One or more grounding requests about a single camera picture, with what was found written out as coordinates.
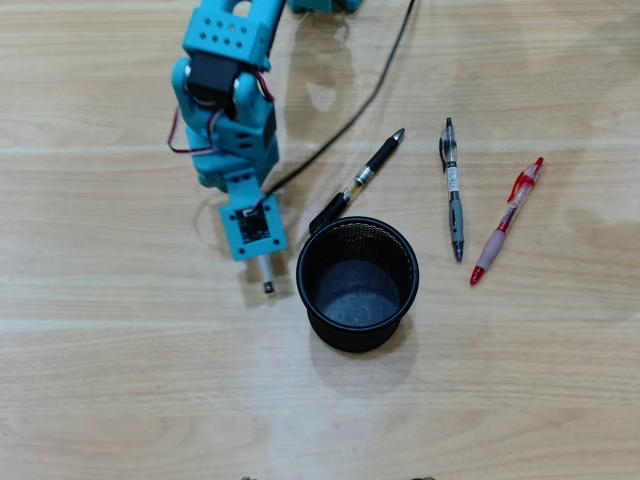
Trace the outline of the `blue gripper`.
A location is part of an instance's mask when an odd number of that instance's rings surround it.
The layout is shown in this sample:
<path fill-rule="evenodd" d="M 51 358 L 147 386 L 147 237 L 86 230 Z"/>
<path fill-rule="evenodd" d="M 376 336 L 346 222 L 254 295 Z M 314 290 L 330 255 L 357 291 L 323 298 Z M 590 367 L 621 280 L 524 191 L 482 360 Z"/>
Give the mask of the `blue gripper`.
<path fill-rule="evenodd" d="M 207 150 L 207 153 L 194 153 L 192 156 L 202 186 L 227 192 L 224 177 L 246 169 L 255 172 L 259 184 L 264 182 L 279 161 L 274 108 L 267 107 L 259 118 L 264 124 L 248 126 L 231 121 L 222 114 L 214 121 L 210 136 L 186 127 L 189 146 L 193 150 Z"/>

